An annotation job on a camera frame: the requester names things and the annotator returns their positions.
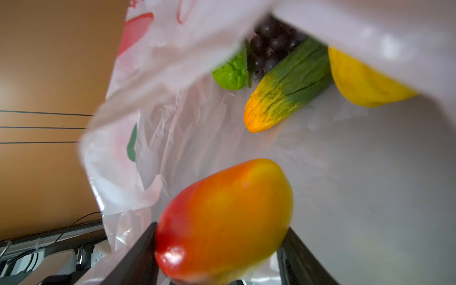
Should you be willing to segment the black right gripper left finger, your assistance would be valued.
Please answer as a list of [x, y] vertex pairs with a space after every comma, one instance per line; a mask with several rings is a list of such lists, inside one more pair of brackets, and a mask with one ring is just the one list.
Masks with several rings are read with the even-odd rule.
[[157, 222], [152, 223], [101, 285], [156, 285], [159, 267], [154, 257]]

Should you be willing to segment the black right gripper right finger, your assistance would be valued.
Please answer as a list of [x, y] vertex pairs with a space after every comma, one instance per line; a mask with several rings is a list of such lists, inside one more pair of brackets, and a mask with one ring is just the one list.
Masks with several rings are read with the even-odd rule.
[[283, 285], [338, 285], [292, 228], [277, 250]]

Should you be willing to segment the red yellow mango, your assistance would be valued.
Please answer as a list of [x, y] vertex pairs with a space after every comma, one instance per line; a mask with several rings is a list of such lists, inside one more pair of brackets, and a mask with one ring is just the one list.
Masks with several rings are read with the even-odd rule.
[[158, 266], [182, 285], [225, 285], [276, 252], [289, 230], [293, 191], [281, 167], [255, 159], [181, 191], [155, 234]]

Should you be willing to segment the pink plastic bag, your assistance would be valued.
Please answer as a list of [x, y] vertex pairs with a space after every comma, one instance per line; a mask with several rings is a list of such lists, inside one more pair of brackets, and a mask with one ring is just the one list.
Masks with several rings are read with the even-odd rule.
[[[211, 70], [264, 15], [420, 91], [380, 108], [331, 86], [268, 131], [243, 123], [249, 90]], [[267, 158], [294, 190], [292, 229], [342, 285], [456, 282], [454, 1], [131, 1], [106, 101], [80, 157], [112, 253], [100, 285], [188, 185]]]

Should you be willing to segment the orange green papaya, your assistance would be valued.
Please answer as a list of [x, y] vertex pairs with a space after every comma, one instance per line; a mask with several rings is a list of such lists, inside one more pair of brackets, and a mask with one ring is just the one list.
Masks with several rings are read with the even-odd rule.
[[332, 83], [328, 47], [306, 39], [260, 81], [245, 106], [245, 127], [252, 133], [270, 129]]

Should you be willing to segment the green lime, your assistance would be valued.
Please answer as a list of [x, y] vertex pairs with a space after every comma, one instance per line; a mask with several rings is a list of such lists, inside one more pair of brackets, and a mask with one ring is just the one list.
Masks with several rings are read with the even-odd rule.
[[212, 76], [225, 90], [241, 90], [248, 85], [247, 49], [243, 46], [231, 59], [219, 65]]

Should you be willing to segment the dark purple grape bunch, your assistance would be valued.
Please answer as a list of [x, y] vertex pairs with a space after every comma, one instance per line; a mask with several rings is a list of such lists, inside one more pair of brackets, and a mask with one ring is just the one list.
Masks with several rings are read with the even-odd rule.
[[272, 15], [260, 20], [254, 33], [247, 43], [248, 71], [257, 83], [308, 38], [306, 33]]

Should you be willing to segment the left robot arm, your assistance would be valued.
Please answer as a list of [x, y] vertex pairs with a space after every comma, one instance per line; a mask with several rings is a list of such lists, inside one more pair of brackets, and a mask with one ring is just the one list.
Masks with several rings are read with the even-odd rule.
[[45, 257], [21, 285], [41, 285], [45, 279], [73, 285], [91, 267], [112, 252], [108, 240], [92, 239], [86, 243], [76, 238], [57, 242], [45, 249]]

